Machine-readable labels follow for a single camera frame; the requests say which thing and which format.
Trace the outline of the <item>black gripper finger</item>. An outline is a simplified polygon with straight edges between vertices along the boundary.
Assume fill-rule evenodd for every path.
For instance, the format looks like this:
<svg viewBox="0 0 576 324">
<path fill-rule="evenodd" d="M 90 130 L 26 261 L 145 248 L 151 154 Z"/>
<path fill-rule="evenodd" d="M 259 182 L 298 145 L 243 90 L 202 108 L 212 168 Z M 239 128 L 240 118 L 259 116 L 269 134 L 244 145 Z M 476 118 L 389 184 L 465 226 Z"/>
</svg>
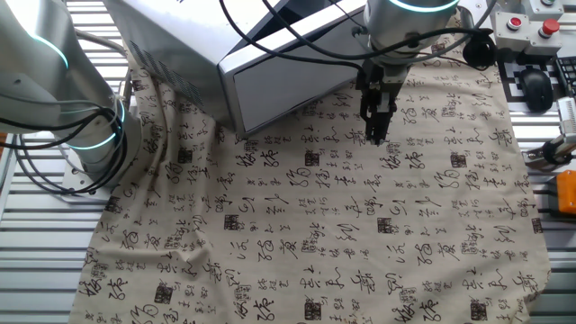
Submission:
<svg viewBox="0 0 576 324">
<path fill-rule="evenodd" d="M 377 110 L 374 100 L 369 95 L 363 95 L 360 103 L 360 117 L 365 123 L 366 140 L 373 145 L 377 145 L 379 142 L 375 132 L 376 115 Z"/>
<path fill-rule="evenodd" d="M 387 137 L 393 114 L 397 110 L 395 103 L 397 95 L 391 92 L 381 92 L 381 101 L 377 109 L 377 145 L 382 145 Z"/>
</svg>

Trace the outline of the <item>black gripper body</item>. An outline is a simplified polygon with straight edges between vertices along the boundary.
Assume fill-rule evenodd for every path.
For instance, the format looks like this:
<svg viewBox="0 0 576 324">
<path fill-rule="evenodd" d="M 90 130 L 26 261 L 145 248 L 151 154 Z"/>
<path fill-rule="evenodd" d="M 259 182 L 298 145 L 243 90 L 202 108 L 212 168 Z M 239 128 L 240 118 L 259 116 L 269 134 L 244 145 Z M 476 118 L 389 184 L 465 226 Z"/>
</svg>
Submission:
<svg viewBox="0 0 576 324">
<path fill-rule="evenodd" d="M 356 90 L 379 90 L 396 97 L 410 72 L 409 65 L 388 65 L 380 66 L 372 60 L 367 59 L 362 64 L 362 71 L 356 77 Z"/>
</svg>

